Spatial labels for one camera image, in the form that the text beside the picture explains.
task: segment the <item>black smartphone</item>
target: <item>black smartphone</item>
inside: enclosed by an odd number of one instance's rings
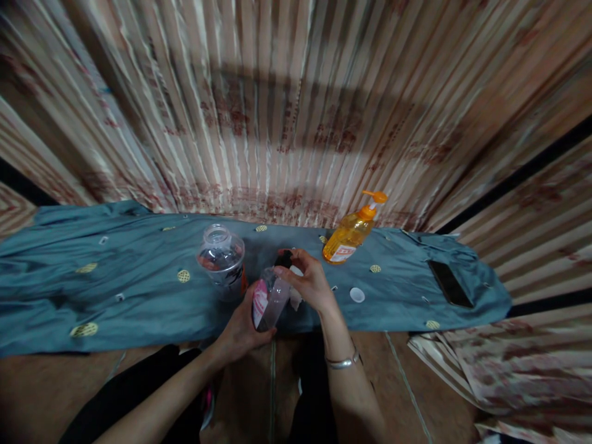
[[[432,269],[436,282],[449,304],[463,308],[475,308],[448,265],[436,261],[427,261],[427,264]]]

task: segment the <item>bracelet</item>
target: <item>bracelet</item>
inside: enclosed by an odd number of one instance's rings
[[[341,370],[344,368],[351,367],[356,362],[358,362],[358,360],[360,358],[360,352],[358,351],[358,347],[356,347],[354,345],[353,349],[354,349],[353,358],[351,358],[351,359],[346,359],[345,361],[329,361],[327,359],[327,357],[325,356],[325,360],[327,361],[327,364],[329,364],[329,367],[331,367],[333,370]]]

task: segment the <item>blue cloth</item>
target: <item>blue cloth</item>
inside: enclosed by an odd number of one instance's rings
[[[441,330],[465,328],[503,319],[511,307],[494,271],[449,236],[375,229],[345,264],[332,266],[321,258],[325,229],[269,225],[257,232],[256,224],[226,218],[156,215],[134,201],[43,207],[34,226],[0,244],[0,355],[98,352],[219,334],[236,304],[218,301],[196,260],[212,223],[243,238],[249,282],[281,247],[321,259],[352,330],[429,331],[428,321]],[[448,304],[426,260],[449,264],[475,308]],[[370,272],[372,265],[382,271]],[[181,270],[188,282],[178,279]],[[363,303],[350,298],[352,287],[366,294]],[[86,323],[98,326],[96,334],[70,335]],[[297,312],[288,305],[278,323],[280,334],[318,326],[306,303]]]

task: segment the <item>leg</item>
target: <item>leg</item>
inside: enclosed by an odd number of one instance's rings
[[[288,443],[337,443],[321,333],[306,335],[303,348],[295,357],[295,370],[300,376],[302,394],[294,410]]]
[[[106,383],[68,426],[60,444],[92,443],[199,355],[167,345]],[[197,397],[177,419],[163,442],[199,442],[202,413]]]

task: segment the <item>wooden floor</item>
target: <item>wooden floor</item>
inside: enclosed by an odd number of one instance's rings
[[[477,441],[477,410],[406,345],[407,333],[354,332],[393,442]],[[228,367],[202,443],[282,443],[292,425],[299,339],[279,338]],[[136,348],[88,356],[12,356],[0,360],[0,442],[56,443],[110,376],[154,353]]]

